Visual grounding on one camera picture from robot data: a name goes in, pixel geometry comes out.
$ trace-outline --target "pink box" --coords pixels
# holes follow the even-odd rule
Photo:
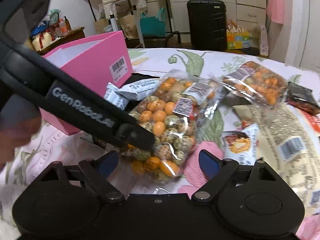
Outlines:
[[[43,57],[102,98],[109,82],[121,87],[132,73],[122,31],[71,41]],[[44,120],[67,135],[80,131],[49,112],[40,111]]]

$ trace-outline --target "pink bag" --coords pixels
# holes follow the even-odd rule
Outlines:
[[[268,0],[267,15],[272,22],[284,23],[284,0]]]

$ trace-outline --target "individually wrapped snack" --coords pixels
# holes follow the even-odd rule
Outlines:
[[[151,95],[155,91],[158,83],[159,79],[157,78],[142,79],[124,85],[117,91],[117,93],[130,100],[140,101],[143,98]]]
[[[253,123],[241,132],[223,132],[223,158],[236,160],[240,165],[254,165],[258,131],[258,125]]]
[[[222,78],[222,84],[233,94],[246,98],[270,117],[283,101],[287,80],[268,68],[249,61]]]
[[[320,107],[312,95],[312,90],[296,83],[289,82],[286,101],[311,115],[320,114]]]
[[[118,90],[119,88],[109,82],[103,98],[116,107],[120,108],[121,110],[124,110],[129,103],[129,99],[125,98],[124,96],[118,95],[116,93],[118,92]]]
[[[196,146],[198,113],[220,87],[214,79],[190,76],[179,70],[168,72],[155,92],[129,113],[156,139],[153,152],[129,146],[122,150],[122,156],[134,161],[132,169],[141,174],[143,165],[143,173],[160,182],[179,176]]]

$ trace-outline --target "bottle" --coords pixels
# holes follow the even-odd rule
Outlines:
[[[68,30],[71,31],[70,22],[68,21],[68,19],[66,17],[64,17],[64,22],[66,23]]]
[[[59,27],[62,32],[62,35],[66,36],[68,34],[69,30],[67,28],[66,23],[64,22],[64,19],[59,19]]]

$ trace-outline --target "transparent plastic bag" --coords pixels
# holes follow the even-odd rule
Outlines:
[[[191,76],[171,70],[155,92],[142,100],[129,115],[155,135],[154,152],[132,145],[121,155],[132,162],[132,170],[167,182],[182,173],[183,165],[196,146],[196,122],[221,85],[214,79]]]
[[[268,68],[249,61],[222,77],[221,83],[233,94],[244,97],[271,119],[283,102],[287,80]]]

